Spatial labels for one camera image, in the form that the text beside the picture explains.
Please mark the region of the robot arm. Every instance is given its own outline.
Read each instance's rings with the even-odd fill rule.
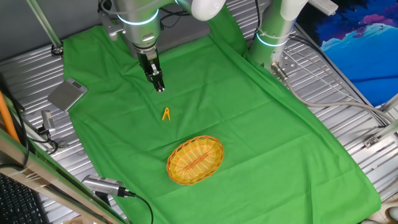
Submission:
[[[157,92],[165,90],[163,72],[157,52],[157,38],[160,35],[159,8],[177,3],[195,18],[207,21],[219,13],[225,0],[114,0],[116,12],[109,11],[110,0],[100,3],[98,13],[109,37],[117,40],[118,32],[137,50],[139,63]],[[114,25],[109,14],[117,14],[122,25]]]

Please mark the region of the wicker basket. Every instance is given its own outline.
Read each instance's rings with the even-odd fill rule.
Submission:
[[[195,184],[213,174],[224,158],[222,143],[211,136],[181,144],[167,160],[169,177],[178,184]]]

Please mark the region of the yellow clothespin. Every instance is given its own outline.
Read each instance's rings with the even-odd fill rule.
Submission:
[[[169,120],[170,120],[170,111],[169,111],[169,108],[168,108],[168,107],[166,107],[166,109],[164,110],[162,121],[164,120],[164,118],[165,118],[166,116],[168,116],[168,117],[169,117]]]

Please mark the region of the green tablecloth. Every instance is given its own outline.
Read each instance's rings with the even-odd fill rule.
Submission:
[[[102,27],[65,41],[65,77],[89,89],[70,116],[99,175],[146,198],[156,224],[353,224],[377,211],[377,192],[329,130],[242,57],[228,10],[209,24],[210,36],[160,55],[160,94],[123,40],[110,41]],[[166,107],[171,121],[162,121]],[[167,158],[200,135],[223,143],[223,163],[195,185],[178,185]],[[138,199],[116,201],[133,223],[150,223]]]

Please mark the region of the metal table surface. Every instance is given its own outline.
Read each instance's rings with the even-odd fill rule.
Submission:
[[[261,9],[265,5],[265,2],[261,3]],[[257,24],[254,0],[227,1],[227,6],[245,38],[251,39]],[[41,126],[40,111],[51,111],[57,127],[53,139],[68,144],[66,149],[59,150],[52,157],[78,180],[82,180],[88,174],[96,174],[96,171],[76,135],[68,113],[47,101],[47,96],[63,82],[63,60],[59,56],[51,56],[50,49],[50,46],[43,47],[1,62],[0,72],[14,97],[25,107],[24,116],[31,124]],[[334,72],[310,47],[289,40],[285,52],[289,62],[285,65],[286,72],[302,98],[317,103],[361,101],[361,94],[346,77]],[[388,109],[391,116],[397,119],[398,103]],[[397,143],[394,139],[387,138],[369,149],[363,144],[368,137],[379,131],[380,124],[371,114],[352,106],[310,110],[346,148],[381,193],[383,200],[398,191],[395,183],[398,179]],[[62,223],[78,215],[47,197],[41,196],[41,199],[50,223]],[[112,198],[110,202],[115,211],[126,218]]]

